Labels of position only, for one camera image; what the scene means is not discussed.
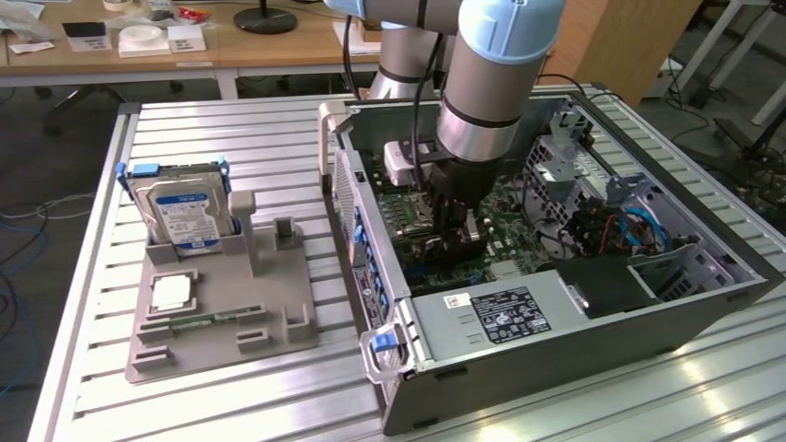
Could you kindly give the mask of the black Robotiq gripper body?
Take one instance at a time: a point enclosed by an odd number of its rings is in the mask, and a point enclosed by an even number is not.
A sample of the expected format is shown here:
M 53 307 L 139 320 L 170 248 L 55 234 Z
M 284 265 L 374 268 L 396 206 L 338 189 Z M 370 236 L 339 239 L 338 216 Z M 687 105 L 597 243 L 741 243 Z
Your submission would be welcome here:
M 452 158 L 432 164 L 428 197 L 432 208 L 460 206 L 478 211 L 499 176 L 499 161 L 472 162 Z

